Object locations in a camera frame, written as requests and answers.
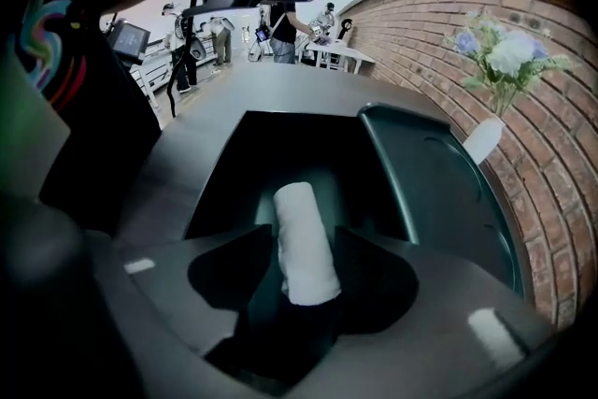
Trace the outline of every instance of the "brick wall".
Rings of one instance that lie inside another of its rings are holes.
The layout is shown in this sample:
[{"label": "brick wall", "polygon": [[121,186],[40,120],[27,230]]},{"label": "brick wall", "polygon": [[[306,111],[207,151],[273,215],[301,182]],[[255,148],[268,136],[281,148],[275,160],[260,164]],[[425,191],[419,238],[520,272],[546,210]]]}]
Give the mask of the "brick wall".
[{"label": "brick wall", "polygon": [[449,50],[443,34],[484,6],[538,38],[548,28],[548,51],[575,63],[571,72],[546,74],[506,112],[488,160],[529,253],[535,305],[563,328],[596,282],[598,221],[598,53],[572,1],[365,0],[343,17],[353,19],[350,45],[377,61],[369,76],[424,93],[469,134],[491,115],[489,96],[462,87],[477,68]]}]

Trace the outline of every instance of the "rolled white towel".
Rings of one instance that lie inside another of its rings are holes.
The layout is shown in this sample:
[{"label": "rolled white towel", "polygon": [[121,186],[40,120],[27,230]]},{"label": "rolled white towel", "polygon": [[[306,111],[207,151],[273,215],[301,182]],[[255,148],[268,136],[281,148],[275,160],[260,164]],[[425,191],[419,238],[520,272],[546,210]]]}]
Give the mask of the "rolled white towel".
[{"label": "rolled white towel", "polygon": [[291,303],[316,306],[340,294],[333,254],[309,183],[292,183],[276,192],[278,262],[282,292]]}]

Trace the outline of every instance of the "flower vase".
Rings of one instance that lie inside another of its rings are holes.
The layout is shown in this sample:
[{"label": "flower vase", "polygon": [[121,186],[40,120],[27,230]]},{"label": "flower vase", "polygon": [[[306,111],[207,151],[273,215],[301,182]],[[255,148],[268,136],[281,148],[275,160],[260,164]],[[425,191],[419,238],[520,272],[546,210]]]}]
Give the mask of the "flower vase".
[{"label": "flower vase", "polygon": [[498,117],[483,121],[463,142],[463,147],[476,164],[481,164],[498,146],[505,124]]}]

